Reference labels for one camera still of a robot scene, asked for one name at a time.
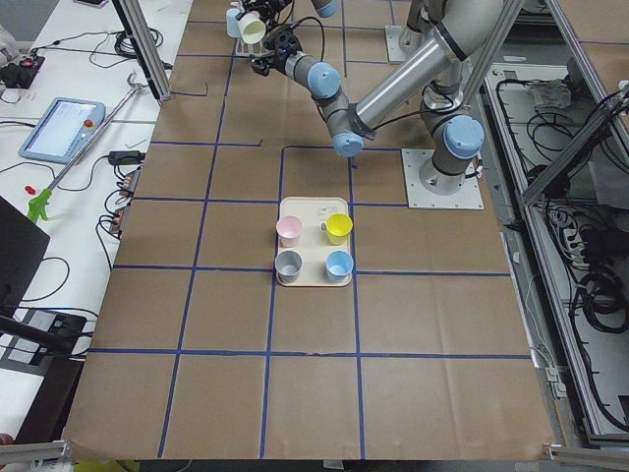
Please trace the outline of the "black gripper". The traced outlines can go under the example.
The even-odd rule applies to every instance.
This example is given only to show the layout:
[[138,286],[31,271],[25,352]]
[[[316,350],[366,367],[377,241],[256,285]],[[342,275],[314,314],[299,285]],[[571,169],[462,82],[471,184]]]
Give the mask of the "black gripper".
[[257,12],[266,25],[278,25],[279,15],[293,5],[292,0],[244,0],[242,5],[246,13]]
[[274,29],[262,45],[266,53],[250,56],[253,71],[261,76],[268,76],[271,69],[284,73],[288,59],[298,53],[298,37],[292,29]]

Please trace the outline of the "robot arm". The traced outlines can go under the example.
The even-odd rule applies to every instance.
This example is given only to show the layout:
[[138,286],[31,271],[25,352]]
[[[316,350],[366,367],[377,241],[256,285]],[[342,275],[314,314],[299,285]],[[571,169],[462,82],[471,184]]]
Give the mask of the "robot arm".
[[251,66],[262,76],[276,70],[306,88],[333,148],[343,157],[356,156],[397,108],[420,94],[419,111],[435,144],[420,180],[434,194],[453,195],[485,139],[482,125],[458,110],[461,67],[495,31],[501,10],[499,1],[413,2],[407,29],[418,39],[418,48],[357,102],[344,93],[335,68],[305,53],[295,24],[272,29],[263,40],[265,54],[252,57]]
[[[284,9],[293,7],[294,1],[238,1],[231,10],[231,15],[226,16],[228,24],[234,25],[235,29],[229,35],[239,37],[248,45],[261,43],[269,32],[290,20],[290,14],[284,21],[280,20],[280,16]],[[442,18],[442,7],[434,7],[434,14],[430,9],[430,1],[413,1],[406,25],[386,28],[386,34],[393,34],[387,40],[387,47],[393,46],[405,55],[418,49],[428,30]]]

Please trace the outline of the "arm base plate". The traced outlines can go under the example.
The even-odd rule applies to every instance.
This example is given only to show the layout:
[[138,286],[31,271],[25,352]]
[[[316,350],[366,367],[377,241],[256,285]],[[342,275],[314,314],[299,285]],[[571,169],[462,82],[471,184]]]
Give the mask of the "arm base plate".
[[483,210],[485,208],[481,195],[479,179],[474,175],[474,165],[470,163],[461,177],[455,177],[453,182],[444,183],[446,190],[453,194],[441,195],[433,191],[431,183],[436,183],[435,176],[428,176],[423,168],[431,164],[432,149],[402,148],[404,179],[409,208],[414,209],[464,209]]
[[423,35],[420,32],[406,26],[386,26],[384,34],[390,64],[400,64],[408,60],[423,41]]

